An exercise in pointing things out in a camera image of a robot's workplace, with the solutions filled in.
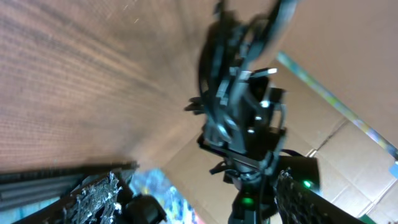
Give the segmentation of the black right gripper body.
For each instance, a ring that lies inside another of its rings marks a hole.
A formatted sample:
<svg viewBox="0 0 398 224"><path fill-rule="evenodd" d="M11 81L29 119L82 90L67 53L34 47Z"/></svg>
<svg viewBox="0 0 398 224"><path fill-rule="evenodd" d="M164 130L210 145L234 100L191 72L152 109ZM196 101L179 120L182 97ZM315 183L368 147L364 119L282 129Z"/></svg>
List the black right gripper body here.
<svg viewBox="0 0 398 224"><path fill-rule="evenodd" d="M224 78L199 75L198 113L206 115L201 149L227 161L227 169L274 170L284 145L285 91L273 87L276 68Z"/></svg>

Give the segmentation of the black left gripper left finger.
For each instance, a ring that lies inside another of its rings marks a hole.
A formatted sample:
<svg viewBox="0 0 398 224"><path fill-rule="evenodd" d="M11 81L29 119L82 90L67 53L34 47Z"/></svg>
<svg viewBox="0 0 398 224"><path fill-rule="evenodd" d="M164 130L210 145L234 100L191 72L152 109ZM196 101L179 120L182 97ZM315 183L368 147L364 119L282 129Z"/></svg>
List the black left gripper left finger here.
<svg viewBox="0 0 398 224"><path fill-rule="evenodd" d="M116 223L123 209L123 193L131 198L131 173L90 176L62 197L12 209L13 223Z"/></svg>

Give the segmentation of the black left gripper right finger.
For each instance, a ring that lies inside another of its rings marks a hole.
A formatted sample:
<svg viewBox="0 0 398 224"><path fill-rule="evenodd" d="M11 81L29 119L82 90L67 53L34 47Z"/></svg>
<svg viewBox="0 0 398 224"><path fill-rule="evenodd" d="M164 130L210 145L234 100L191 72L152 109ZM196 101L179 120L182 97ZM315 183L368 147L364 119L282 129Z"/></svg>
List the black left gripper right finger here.
<svg viewBox="0 0 398 224"><path fill-rule="evenodd" d="M363 224L294 180L287 170L278 175L275 202L283 224Z"/></svg>

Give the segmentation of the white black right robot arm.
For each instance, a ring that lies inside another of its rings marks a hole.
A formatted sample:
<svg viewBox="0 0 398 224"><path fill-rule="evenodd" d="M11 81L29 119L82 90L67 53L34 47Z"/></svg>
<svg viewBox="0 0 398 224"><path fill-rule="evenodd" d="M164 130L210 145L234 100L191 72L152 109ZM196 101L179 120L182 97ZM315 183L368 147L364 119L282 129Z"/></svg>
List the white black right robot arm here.
<svg viewBox="0 0 398 224"><path fill-rule="evenodd" d="M318 162L284 149L285 91L270 86L275 72L264 68L238 79L239 89L205 113L197 139L201 149L223 158L210 173L222 172L238 190L229 223L268 223L276 213L285 223L321 223L307 200L320 190Z"/></svg>

